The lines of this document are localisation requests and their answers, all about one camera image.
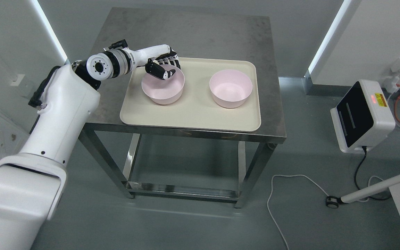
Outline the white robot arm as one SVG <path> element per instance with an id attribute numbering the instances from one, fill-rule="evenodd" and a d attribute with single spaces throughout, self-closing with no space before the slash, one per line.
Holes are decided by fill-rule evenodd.
<path id="1" fill-rule="evenodd" d="M 123 43 L 85 61 L 54 67 L 30 105 L 38 120 L 24 146 L 0 160 L 0 250 L 29 250 L 60 203 L 66 165 L 100 93 L 92 80 L 115 78 L 145 66 L 156 56 Z"/>

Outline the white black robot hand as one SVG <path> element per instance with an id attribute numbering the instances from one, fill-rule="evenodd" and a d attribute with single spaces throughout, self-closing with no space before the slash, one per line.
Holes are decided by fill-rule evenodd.
<path id="1" fill-rule="evenodd" d="M 179 57 L 167 44 L 156 45 L 136 51 L 135 65 L 144 67 L 146 73 L 160 80 L 167 80 L 175 73 L 175 69 L 165 70 L 163 65 L 172 65 L 181 69 Z"/>

